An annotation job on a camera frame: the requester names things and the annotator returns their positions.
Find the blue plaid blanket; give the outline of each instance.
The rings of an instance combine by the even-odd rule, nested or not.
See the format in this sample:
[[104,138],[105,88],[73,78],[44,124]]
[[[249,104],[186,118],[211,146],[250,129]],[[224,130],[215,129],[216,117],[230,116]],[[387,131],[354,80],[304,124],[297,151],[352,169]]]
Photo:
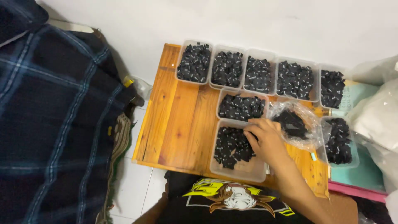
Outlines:
[[117,117],[134,98],[91,33],[0,0],[0,223],[94,223]]

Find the plastic container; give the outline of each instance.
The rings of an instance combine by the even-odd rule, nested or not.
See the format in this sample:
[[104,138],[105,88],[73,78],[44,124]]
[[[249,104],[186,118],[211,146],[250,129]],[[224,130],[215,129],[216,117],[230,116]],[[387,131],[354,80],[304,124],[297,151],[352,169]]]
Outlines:
[[212,45],[211,43],[207,43],[207,42],[203,42],[203,41],[199,41],[199,40],[186,40],[186,41],[184,41],[184,44],[181,46],[181,49],[179,50],[178,60],[177,60],[177,65],[176,65],[176,70],[175,70],[175,72],[174,72],[174,77],[175,77],[176,79],[178,79],[179,81],[182,81],[182,82],[192,83],[192,84],[197,84],[197,85],[206,85],[207,82],[209,81],[209,76],[206,77],[206,82],[204,82],[204,83],[196,83],[196,82],[192,82],[192,81],[187,81],[187,80],[179,79],[179,78],[177,77],[177,69],[178,69],[178,66],[179,66],[180,63],[181,63],[182,53],[185,52],[185,48],[187,48],[187,46],[189,46],[189,45],[192,45],[192,46],[197,45],[198,42],[200,43],[200,45],[208,44],[208,45],[209,45],[210,53],[213,52],[213,45]]
[[217,115],[217,117],[218,117],[219,119],[222,119],[222,118],[220,118],[220,116],[219,116],[220,104],[221,104],[221,101],[224,99],[224,97],[225,97],[227,94],[232,95],[232,96],[236,96],[236,95],[240,94],[241,97],[250,97],[250,98],[254,98],[254,97],[256,96],[256,97],[258,97],[258,98],[260,98],[260,99],[262,99],[262,100],[265,100],[264,114],[263,114],[261,117],[262,117],[262,118],[267,118],[267,117],[268,117],[268,111],[269,111],[269,98],[267,97],[266,94],[264,94],[264,93],[259,93],[259,92],[252,92],[252,91],[249,92],[249,91],[243,90],[243,89],[241,89],[241,90],[236,90],[236,89],[234,89],[234,88],[225,87],[225,88],[222,88],[222,89],[221,89],[220,94],[219,94],[219,101],[218,101],[218,103],[217,103],[216,115]]
[[[321,83],[322,83],[322,74],[321,74],[321,72],[322,72],[322,70],[327,70],[327,71],[336,71],[336,72],[341,72],[342,74],[343,74],[343,78],[345,78],[345,79],[347,79],[346,77],[344,77],[344,73],[345,73],[345,71],[346,71],[346,69],[345,68],[343,68],[343,67],[339,67],[339,66],[335,66],[335,65],[329,65],[329,64],[318,64],[318,82],[319,82],[319,84],[318,84],[318,88],[319,88],[319,102],[318,103],[316,103],[315,105],[316,106],[321,106],[321,107],[323,107],[323,108],[326,108],[326,109],[331,109],[331,110],[341,110],[341,111],[350,111],[351,110],[351,108],[342,108],[342,109],[336,109],[336,108],[332,108],[332,107],[327,107],[327,106],[324,106],[323,104],[322,104],[322,91],[321,91]],[[348,92],[348,95],[346,95],[346,92],[347,91],[345,91],[346,90],[346,88],[347,88],[347,86],[345,86],[344,87],[344,90],[343,90],[343,99],[345,98],[345,97],[350,97],[350,94],[349,94],[349,92]]]
[[[216,57],[216,55],[220,52],[225,52],[227,53],[228,51],[230,51],[231,53],[242,53],[243,57],[242,57],[242,74],[240,76],[240,85],[238,87],[230,87],[230,86],[222,86],[222,85],[218,85],[218,84],[214,84],[211,82],[211,76],[213,74],[213,64],[214,64],[214,59]],[[222,89],[224,87],[228,87],[228,88],[233,88],[233,89],[241,89],[243,86],[243,58],[245,57],[245,49],[243,48],[238,48],[238,47],[228,47],[228,46],[224,46],[224,45],[217,45],[214,49],[214,51],[212,51],[211,53],[211,58],[210,58],[210,67],[209,67],[209,73],[208,73],[208,77],[207,80],[209,81],[209,85],[211,88],[213,89]]]
[[275,77],[276,77],[276,83],[278,83],[278,69],[279,69],[279,63],[283,62],[283,61],[287,61],[289,64],[292,63],[297,63],[301,66],[307,67],[310,66],[312,69],[312,75],[314,76],[314,85],[312,86],[312,90],[310,91],[310,100],[303,100],[303,101],[308,101],[308,102],[317,102],[320,99],[320,87],[319,87],[319,74],[318,74],[318,66],[315,62],[312,61],[305,61],[305,60],[300,60],[300,59],[295,59],[295,58],[289,58],[289,57],[277,57],[276,59],[276,71],[275,71]]
[[252,90],[248,90],[245,88],[245,79],[246,79],[246,68],[247,68],[247,63],[248,63],[248,58],[249,56],[251,56],[252,58],[255,59],[260,59],[260,60],[264,60],[267,59],[267,61],[271,64],[271,88],[269,93],[263,93],[263,92],[259,92],[261,94],[266,94],[269,96],[273,96],[276,94],[276,77],[275,77],[275,70],[276,70],[276,54],[272,53],[272,52],[268,52],[268,51],[262,51],[262,50],[258,50],[258,49],[248,49],[243,57],[243,79],[242,79],[242,87],[244,90],[248,91],[248,92],[257,92],[257,91],[252,91]]
[[261,183],[265,180],[267,175],[268,165],[264,163],[257,156],[252,157],[249,162],[245,162],[243,160],[238,161],[234,169],[223,168],[222,164],[219,164],[216,159],[214,159],[214,151],[217,143],[217,135],[219,129],[222,127],[233,127],[233,128],[245,128],[249,123],[231,119],[221,119],[217,124],[216,133],[214,136],[214,144],[213,144],[213,152],[211,154],[210,161],[210,172],[222,175],[234,179],[241,179],[245,181],[253,181]]
[[354,135],[351,131],[351,124],[349,121],[347,121],[345,118],[343,117],[339,117],[339,116],[323,116],[321,119],[324,121],[327,120],[331,120],[333,118],[342,118],[345,120],[345,122],[347,123],[348,127],[349,127],[349,132],[350,135],[348,136],[348,138],[351,140],[351,143],[349,144],[350,148],[351,148],[351,156],[352,156],[352,162],[351,163],[345,163],[345,164],[334,164],[329,162],[330,166],[332,167],[332,169],[351,169],[351,168],[356,168],[359,165],[359,156],[358,156],[358,150],[357,150],[357,145],[354,139]]

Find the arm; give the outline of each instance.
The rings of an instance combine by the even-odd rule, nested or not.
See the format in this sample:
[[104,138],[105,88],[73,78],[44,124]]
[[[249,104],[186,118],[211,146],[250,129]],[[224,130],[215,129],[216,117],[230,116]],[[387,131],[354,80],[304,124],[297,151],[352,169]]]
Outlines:
[[281,125],[268,119],[249,122],[255,125],[247,126],[244,134],[256,155],[275,171],[282,200],[316,224],[333,223],[287,153],[281,139]]
[[163,192],[162,197],[159,199],[158,203],[156,203],[140,218],[135,220],[133,224],[154,224],[158,220],[164,208],[167,206],[167,203],[168,203],[167,193]]

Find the wooden board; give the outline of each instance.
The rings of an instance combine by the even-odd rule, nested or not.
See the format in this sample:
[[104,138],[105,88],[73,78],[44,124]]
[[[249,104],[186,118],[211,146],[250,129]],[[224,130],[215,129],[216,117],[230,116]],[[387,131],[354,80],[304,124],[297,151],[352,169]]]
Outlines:
[[[210,172],[209,166],[218,118],[219,91],[209,85],[195,85],[174,78],[180,46],[165,44],[152,94],[135,147],[137,164],[231,180]],[[316,114],[327,113],[321,109]],[[289,155],[315,195],[328,198],[328,168],[312,161],[309,152],[286,144]],[[267,175],[263,183],[245,182],[276,188],[275,178]]]

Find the white tile floor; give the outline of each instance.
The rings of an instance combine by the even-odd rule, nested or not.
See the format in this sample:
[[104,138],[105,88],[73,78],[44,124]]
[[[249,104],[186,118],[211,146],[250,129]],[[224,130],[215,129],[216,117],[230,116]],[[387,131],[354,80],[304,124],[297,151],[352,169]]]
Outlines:
[[111,210],[114,224],[134,222],[156,204],[164,192],[166,179],[163,176],[166,170],[131,163],[147,104],[146,101],[144,107],[134,111],[134,122],[137,121],[137,124],[131,132],[133,143],[118,166],[113,200],[115,207]]

